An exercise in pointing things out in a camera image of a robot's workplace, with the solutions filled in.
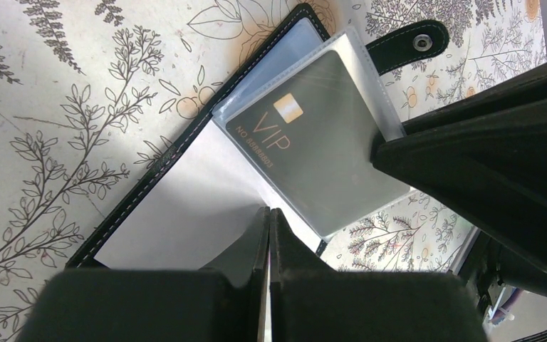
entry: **table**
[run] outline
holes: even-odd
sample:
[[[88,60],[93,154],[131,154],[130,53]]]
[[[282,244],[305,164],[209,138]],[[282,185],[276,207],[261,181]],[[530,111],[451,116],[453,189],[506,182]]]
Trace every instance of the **table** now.
[[[452,41],[442,56],[383,77],[402,120],[546,61],[539,0],[0,1],[0,341],[15,337],[46,279],[304,1],[331,33],[351,23],[365,43],[413,21],[445,22]],[[471,227],[419,192],[368,224],[347,227],[323,258],[344,270],[441,271]]]

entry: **floral pattern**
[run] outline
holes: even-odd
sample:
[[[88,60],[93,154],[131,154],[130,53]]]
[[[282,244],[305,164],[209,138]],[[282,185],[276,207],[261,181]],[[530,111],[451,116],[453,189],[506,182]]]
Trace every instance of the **floral pattern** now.
[[[353,22],[364,43],[445,22],[444,55],[382,78],[402,120],[546,61],[539,0],[81,2],[0,1],[0,342],[299,2],[330,33]],[[444,271],[471,227],[413,192],[346,227],[323,258],[350,271]]]

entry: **metal snap button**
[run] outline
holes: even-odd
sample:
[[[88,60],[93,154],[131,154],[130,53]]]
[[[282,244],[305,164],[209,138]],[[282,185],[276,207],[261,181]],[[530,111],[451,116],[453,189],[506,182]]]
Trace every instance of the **metal snap button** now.
[[[433,40],[427,34],[419,34],[412,42],[417,51],[425,52],[433,47]]]

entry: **card holder wallet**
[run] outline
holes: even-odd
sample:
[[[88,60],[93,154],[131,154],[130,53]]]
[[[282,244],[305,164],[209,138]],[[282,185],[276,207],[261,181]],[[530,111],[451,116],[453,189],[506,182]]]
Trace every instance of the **card holder wallet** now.
[[[66,267],[104,266],[95,260],[95,255],[107,242],[116,229],[129,217],[156,184],[163,178],[176,162],[183,156],[196,136],[212,118],[213,108],[232,92],[240,81],[255,68],[263,57],[293,28],[301,19],[308,19],[323,41],[330,35],[318,20],[315,11],[308,4],[299,4],[280,23],[278,28],[261,44],[256,52],[230,77],[208,103],[200,110],[198,116],[177,138],[174,144],[163,153],[142,179],[125,195],[123,200],[105,218],[100,226],[86,239],[83,245],[70,258]],[[422,51],[418,48],[420,37],[428,37],[431,46]],[[414,61],[433,58],[445,50],[449,43],[449,34],[438,21],[426,20],[410,24],[393,31],[366,46],[376,69],[382,75],[391,70],[405,66]],[[318,253],[323,252],[325,243],[321,243]]]

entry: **white stitching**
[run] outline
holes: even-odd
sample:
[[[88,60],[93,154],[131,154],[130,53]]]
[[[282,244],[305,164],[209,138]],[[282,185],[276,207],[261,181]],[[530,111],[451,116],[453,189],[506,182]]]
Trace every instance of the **white stitching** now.
[[[384,43],[388,42],[390,39],[399,37],[399,36],[401,36],[402,34],[406,34],[406,33],[412,32],[412,31],[416,31],[416,30],[423,29],[423,28],[425,28],[425,27],[433,27],[433,28],[439,30],[439,32],[442,33],[442,37],[444,37],[444,38],[443,38],[442,44],[439,46],[439,48],[438,48],[437,50],[435,50],[435,51],[433,51],[433,52],[427,54],[427,55],[418,56],[418,57],[416,57],[416,58],[410,59],[409,61],[402,61],[402,62],[400,62],[400,63],[398,63],[398,64],[396,64],[396,65],[394,65],[394,66],[392,66],[392,67],[390,67],[390,68],[387,68],[387,69],[381,71],[381,72],[380,72],[381,75],[384,74],[384,73],[387,73],[387,72],[390,71],[390,70],[393,70],[393,69],[397,68],[398,66],[405,65],[405,64],[411,63],[411,62],[413,62],[413,61],[418,61],[418,60],[420,60],[420,59],[424,59],[424,58],[426,58],[426,57],[433,56],[434,54],[440,52],[440,51],[443,49],[443,47],[445,46],[445,35],[443,34],[443,31],[442,31],[438,26],[429,24],[429,25],[424,25],[424,26],[418,26],[418,27],[412,28],[412,29],[410,29],[410,30],[403,31],[403,32],[401,32],[401,33],[396,33],[396,34],[392,34],[392,33],[391,33],[392,35],[391,35],[389,38],[386,38],[384,41],[381,41],[381,42],[375,44],[374,46],[369,47],[369,48],[368,48],[368,51],[372,50],[373,48],[375,48],[375,47],[377,47],[377,46],[379,46],[379,45],[381,45],[381,44],[384,44]]]
[[[265,50],[263,50],[263,52],[261,52],[261,54],[259,55],[259,57],[257,57],[255,59],[255,61],[242,73],[241,76],[238,77],[238,79],[231,85],[231,87],[229,87],[229,89],[221,96],[221,98],[219,99],[219,101],[223,100],[225,98],[225,96],[227,96],[227,94],[229,94],[229,92],[231,92],[231,90],[236,86],[236,84],[238,84],[238,82],[240,82],[245,76],[246,74],[252,70],[254,68],[254,66],[263,58],[264,54],[269,52],[269,50],[271,50],[271,47],[277,43],[277,41],[280,39],[280,37],[282,36],[283,33],[286,32],[286,30],[288,29],[288,27],[291,25],[291,24],[294,24],[293,23],[293,20],[300,14],[302,14],[303,12],[307,12],[305,9],[302,9],[300,11],[298,11],[289,21],[289,23],[284,26],[284,28],[282,29],[282,31],[280,32],[280,34],[265,48]],[[316,24],[316,21],[313,19],[313,17],[311,16],[311,14],[307,14],[307,16],[309,17],[309,19],[314,23]],[[318,32],[320,33],[320,36],[322,38],[325,38],[324,34],[322,33],[321,29],[318,27],[318,25],[316,24],[315,25],[316,29],[318,30]],[[160,170],[158,171],[158,173],[150,180],[150,182],[148,182],[148,184],[145,185],[145,187],[143,187],[143,189],[141,189],[141,191],[137,194],[137,197],[133,200],[133,203],[135,203],[135,201],[141,197],[141,195],[145,192],[145,190],[156,180],[160,177],[160,175],[162,175],[163,173],[163,170],[166,168],[167,165],[169,165],[174,159],[175,157],[177,156],[177,154],[179,154],[179,151],[182,149],[182,147],[187,143],[187,141],[196,133],[196,131],[198,130],[198,128],[200,128],[200,126],[202,125],[202,123],[207,119],[209,118],[209,115],[208,113],[206,115],[204,115],[204,117],[202,118],[202,120],[200,120],[200,122],[198,123],[198,125],[196,125],[196,127],[193,129],[193,131],[187,136],[187,138],[182,142],[182,144],[177,148],[177,150],[175,151],[175,154],[173,154],[171,156],[171,158],[163,165],[161,166]],[[129,210],[129,208],[131,208],[132,204],[129,204],[124,210],[123,212],[120,213],[120,216],[124,216],[127,214],[127,211]],[[98,247],[101,247],[101,244],[102,244],[102,241],[104,240],[104,238],[106,238],[106,236],[109,235],[109,233],[117,226],[117,222],[120,220],[120,218],[118,218],[112,225],[110,225],[110,227],[108,228],[107,231],[105,231],[102,235],[102,237],[95,243],[95,245],[89,250],[89,252],[87,254],[85,254],[85,256],[81,259],[81,261],[78,263],[78,267],[82,266],[85,261],[87,260],[87,258],[89,256],[91,256],[93,254],[93,252],[98,248]]]

